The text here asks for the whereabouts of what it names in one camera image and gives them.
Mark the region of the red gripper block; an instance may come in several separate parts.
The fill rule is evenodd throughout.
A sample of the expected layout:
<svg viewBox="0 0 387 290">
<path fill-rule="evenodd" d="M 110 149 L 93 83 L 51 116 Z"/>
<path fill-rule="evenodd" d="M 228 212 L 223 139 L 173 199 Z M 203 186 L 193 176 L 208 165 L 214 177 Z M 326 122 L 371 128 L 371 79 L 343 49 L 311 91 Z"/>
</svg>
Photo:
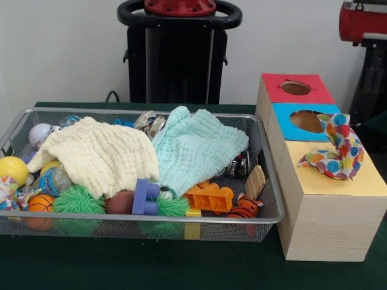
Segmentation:
<svg viewBox="0 0 387 290">
<path fill-rule="evenodd" d="M 342 5 L 339 15 L 339 36 L 342 41 L 355 44 L 386 41 L 386 5 Z M 364 93 L 370 93 L 373 83 L 374 48 L 366 49 Z M 377 55 L 378 94 L 386 91 L 386 47 Z"/>
</svg>

